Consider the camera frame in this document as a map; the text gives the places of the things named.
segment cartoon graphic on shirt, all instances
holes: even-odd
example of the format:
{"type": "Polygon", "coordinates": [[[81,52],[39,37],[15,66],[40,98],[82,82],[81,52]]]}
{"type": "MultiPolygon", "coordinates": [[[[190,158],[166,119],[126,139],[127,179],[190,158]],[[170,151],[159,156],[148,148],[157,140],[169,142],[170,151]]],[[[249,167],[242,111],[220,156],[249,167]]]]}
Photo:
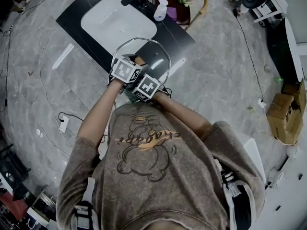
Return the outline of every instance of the cartoon graphic on shirt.
{"type": "Polygon", "coordinates": [[[120,162],[117,171],[120,174],[135,173],[147,176],[151,182],[162,180],[170,164],[170,155],[175,155],[177,152],[175,144],[165,146],[169,140],[173,139],[181,140],[180,134],[161,125],[158,116],[133,118],[128,138],[121,137],[117,140],[118,143],[129,144],[118,153],[120,162]]]}

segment black countertop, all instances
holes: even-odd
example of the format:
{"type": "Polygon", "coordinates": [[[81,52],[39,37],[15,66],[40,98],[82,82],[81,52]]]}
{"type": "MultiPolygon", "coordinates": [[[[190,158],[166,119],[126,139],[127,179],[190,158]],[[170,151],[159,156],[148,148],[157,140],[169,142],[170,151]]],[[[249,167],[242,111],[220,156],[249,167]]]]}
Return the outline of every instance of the black countertop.
{"type": "MultiPolygon", "coordinates": [[[[57,23],[108,73],[110,72],[112,55],[109,54],[96,40],[81,28],[81,19],[100,0],[76,0],[57,19],[57,23]]],[[[172,66],[183,63],[184,51],[195,41],[175,21],[168,16],[162,22],[154,20],[155,7],[151,2],[146,7],[134,6],[156,27],[157,33],[152,38],[158,41],[168,52],[172,66]]],[[[159,62],[158,66],[148,74],[159,79],[166,71],[168,61],[162,49],[155,43],[146,43],[136,55],[140,56],[149,66],[159,62]]]]}

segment marble floor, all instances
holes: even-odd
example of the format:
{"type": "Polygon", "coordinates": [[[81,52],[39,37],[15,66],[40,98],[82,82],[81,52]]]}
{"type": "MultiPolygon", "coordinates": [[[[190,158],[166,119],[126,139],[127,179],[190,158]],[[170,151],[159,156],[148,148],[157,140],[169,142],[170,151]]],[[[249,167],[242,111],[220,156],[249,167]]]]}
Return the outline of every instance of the marble floor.
{"type": "MultiPolygon", "coordinates": [[[[40,1],[31,0],[28,7],[40,1]]],[[[8,142],[14,143],[17,154],[32,169],[27,186],[34,190],[47,184],[48,192],[53,195],[57,194],[81,124],[80,120],[70,118],[69,131],[61,134],[58,114],[67,112],[84,118],[107,84],[106,72],[57,26],[55,20],[73,1],[47,0],[21,14],[16,21],[8,65],[8,106],[0,113],[8,142]],[[74,48],[53,70],[53,64],[70,43],[74,48]]],[[[194,0],[192,16],[202,6],[201,2],[194,0]]],[[[175,100],[211,122],[225,120],[234,130],[253,137],[268,175],[272,167],[283,162],[285,147],[271,135],[265,110],[257,104],[261,93],[242,30],[232,15],[233,7],[228,0],[209,0],[208,13],[189,31],[196,43],[188,49],[185,64],[170,76],[166,86],[172,89],[175,100]]],[[[4,31],[17,16],[10,15],[4,31]]],[[[267,50],[265,29],[253,23],[249,13],[239,20],[264,101],[269,104],[281,84],[273,80],[278,73],[267,50]]],[[[8,37],[1,35],[2,76],[6,74],[8,43],[8,37]]],[[[5,78],[0,79],[0,85],[3,108],[5,78]]],[[[126,101],[120,96],[117,104],[126,101]]],[[[106,149],[106,144],[100,146],[101,156],[106,149]]]]}

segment open cardboard box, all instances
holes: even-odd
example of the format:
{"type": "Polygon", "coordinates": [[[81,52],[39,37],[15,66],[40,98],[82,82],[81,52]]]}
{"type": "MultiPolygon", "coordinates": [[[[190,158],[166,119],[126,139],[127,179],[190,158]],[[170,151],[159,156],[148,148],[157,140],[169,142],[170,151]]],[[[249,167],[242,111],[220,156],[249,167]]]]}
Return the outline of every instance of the open cardboard box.
{"type": "Polygon", "coordinates": [[[306,109],[305,83],[285,84],[282,94],[275,95],[268,112],[272,133],[286,145],[294,145],[303,128],[306,109]]]}

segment red cloth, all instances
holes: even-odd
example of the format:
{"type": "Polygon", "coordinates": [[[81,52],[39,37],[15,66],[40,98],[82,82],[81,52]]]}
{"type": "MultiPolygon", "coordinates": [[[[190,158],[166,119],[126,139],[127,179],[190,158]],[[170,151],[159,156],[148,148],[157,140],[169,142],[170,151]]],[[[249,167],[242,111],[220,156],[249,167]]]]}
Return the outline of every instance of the red cloth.
{"type": "Polygon", "coordinates": [[[0,201],[15,216],[16,220],[21,220],[27,214],[28,205],[23,199],[13,201],[13,196],[6,192],[0,196],[0,201]]]}

